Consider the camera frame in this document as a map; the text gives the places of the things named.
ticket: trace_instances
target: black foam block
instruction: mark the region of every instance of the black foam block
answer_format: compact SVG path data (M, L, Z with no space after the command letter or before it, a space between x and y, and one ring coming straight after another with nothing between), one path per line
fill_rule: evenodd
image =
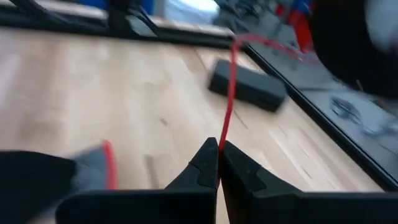
M227 95L230 73L229 61L219 60L213 72L209 90ZM236 99L274 112L281 106L286 96L286 88L279 79L237 67Z

